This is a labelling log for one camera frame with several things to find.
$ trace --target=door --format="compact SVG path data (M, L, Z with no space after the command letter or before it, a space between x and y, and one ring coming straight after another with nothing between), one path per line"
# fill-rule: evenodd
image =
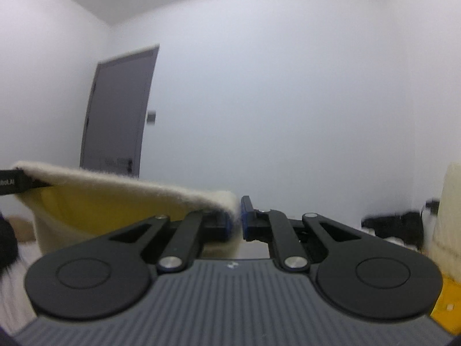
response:
M88 101L80 167L139 176L157 54L158 46L98 64Z

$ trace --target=gray ribbed surface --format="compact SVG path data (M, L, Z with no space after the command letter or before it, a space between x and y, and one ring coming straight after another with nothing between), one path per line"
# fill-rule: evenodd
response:
M327 305L307 277L281 272L270 260L237 263L197 260L186 272L161 276L123 314L90 324L42 317L16 339L24 346L434 346L451 340L428 317L401 324L348 317Z

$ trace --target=white wall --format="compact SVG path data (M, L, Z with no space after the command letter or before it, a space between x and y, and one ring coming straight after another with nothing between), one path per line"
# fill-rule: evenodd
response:
M402 36L415 116L413 207L461 160L461 0L386 0Z
M78 166L89 91L108 27L71 0L0 0L0 168ZM0 197L4 214L27 211Z
M413 121L384 0L189 0L114 27L160 43L141 177L359 226L410 205Z

